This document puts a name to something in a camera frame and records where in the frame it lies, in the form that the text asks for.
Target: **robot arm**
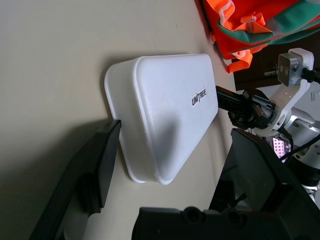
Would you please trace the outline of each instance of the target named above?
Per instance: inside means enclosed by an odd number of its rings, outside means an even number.
[[[254,129],[261,137],[279,138],[292,145],[281,158],[314,199],[320,182],[320,121],[294,107],[310,88],[320,83],[313,71],[314,56],[301,48],[290,49],[278,59],[278,80],[282,83],[268,99],[257,89],[243,94],[217,86],[219,108],[228,111],[232,124],[241,129]]]

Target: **white wall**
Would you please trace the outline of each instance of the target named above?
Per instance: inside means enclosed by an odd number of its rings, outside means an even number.
[[[280,85],[265,86],[258,88],[268,98],[270,98],[279,88]],[[320,92],[320,84],[313,82],[309,90],[300,98],[300,100],[294,105],[296,108],[301,109],[310,114],[315,120],[320,121],[320,99],[319,101],[311,101],[311,93]]]

